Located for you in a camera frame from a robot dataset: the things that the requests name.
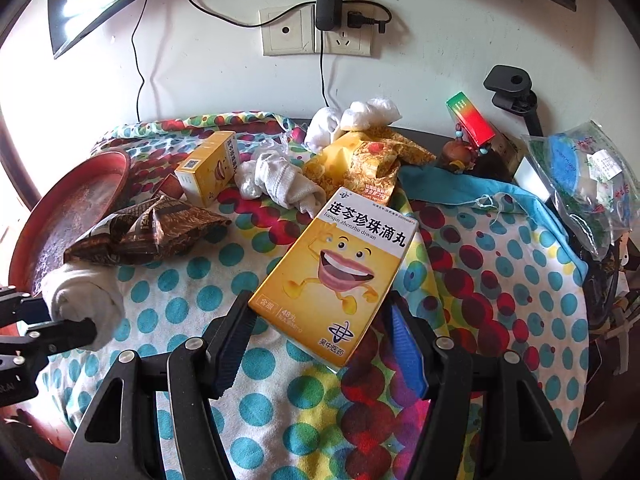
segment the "power outlet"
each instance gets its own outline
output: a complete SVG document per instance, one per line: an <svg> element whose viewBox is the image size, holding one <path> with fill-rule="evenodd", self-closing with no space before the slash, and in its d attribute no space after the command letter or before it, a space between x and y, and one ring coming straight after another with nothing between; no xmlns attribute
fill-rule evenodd
<svg viewBox="0 0 640 480"><path fill-rule="evenodd" d="M373 27L347 27L347 12L359 10L364 15L371 14L371 7L363 4L342 4L342 27L338 30L322 31L316 29L316 54L320 52L320 34L324 34L324 52L326 54L346 54L348 56L371 56L371 37Z"/></svg>
<svg viewBox="0 0 640 480"><path fill-rule="evenodd" d="M275 18L289 7L260 10L260 22ZM283 54L313 54L314 6L306 6L284 16L262 30L262 53L265 56Z"/></svg>

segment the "bedsheet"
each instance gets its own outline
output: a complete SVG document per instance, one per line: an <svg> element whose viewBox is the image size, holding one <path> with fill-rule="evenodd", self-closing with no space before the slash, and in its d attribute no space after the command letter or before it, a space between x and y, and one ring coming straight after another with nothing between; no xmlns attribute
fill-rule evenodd
<svg viewBox="0 0 640 480"><path fill-rule="evenodd" d="M237 132L242 160L266 139L278 142L282 131L290 138L293 163L302 165L310 156L300 145L303 128L264 112L121 126L106 134L94 153L129 152L132 196L139 202L216 129ZM580 287L558 241L517 210L409 202L401 189L390 205L420 221L394 282L412 313L470 351L518 351L572 436L586 379L579 323L586 320ZM126 319L107 347L50 359L39 381L73 430L119 352L171 351L201 334L240 290L257 287L310 222L267 197L242 200L233 185L212 208L232 224L210 232L188 254L120 267ZM571 296L575 301L565 299ZM480 403L474 400L470 413L459 478L473 475ZM404 478L427 410L428 402L406 387L379 318L338 374L258 318L234 387L212 402L223 445L241 479ZM167 478L179 480L166 394L158 394L158 421Z"/></svg>

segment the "power adapter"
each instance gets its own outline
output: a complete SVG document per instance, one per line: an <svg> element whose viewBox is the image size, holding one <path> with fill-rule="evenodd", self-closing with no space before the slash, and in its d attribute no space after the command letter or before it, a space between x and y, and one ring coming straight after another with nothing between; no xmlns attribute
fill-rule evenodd
<svg viewBox="0 0 640 480"><path fill-rule="evenodd" d="M342 26L342 0L316 0L316 28L336 30Z"/></svg>

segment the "wall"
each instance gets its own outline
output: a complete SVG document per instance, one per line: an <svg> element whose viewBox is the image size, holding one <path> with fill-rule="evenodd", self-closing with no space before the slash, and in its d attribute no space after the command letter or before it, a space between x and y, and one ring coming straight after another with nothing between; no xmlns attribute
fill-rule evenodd
<svg viewBox="0 0 640 480"><path fill-rule="evenodd" d="M0 103L41 192L80 162L112 126L135 122L140 80L130 34L138 0L53 61L47 0L33 0L0 50ZM303 0L201 0L254 22L264 7ZM532 76L547 132L589 118L603 124L640 174L640 50L607 0L573 13L548 0L378 0L394 12L371 59L328 56L330 100L346 107L392 98L399 126L452 134L445 101L460 90L500 128L482 82L495 64ZM149 0L136 36L143 120L239 109L311 117L323 105L318 56L263 57L260 32L231 27L186 0Z"/></svg>

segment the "transparent plastic bag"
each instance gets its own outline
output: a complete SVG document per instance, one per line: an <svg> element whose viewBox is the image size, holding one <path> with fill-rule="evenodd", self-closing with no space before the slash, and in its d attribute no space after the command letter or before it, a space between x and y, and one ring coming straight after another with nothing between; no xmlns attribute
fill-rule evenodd
<svg viewBox="0 0 640 480"><path fill-rule="evenodd" d="M631 167L593 122L524 140L562 221L600 261L640 215L640 184Z"/></svg>

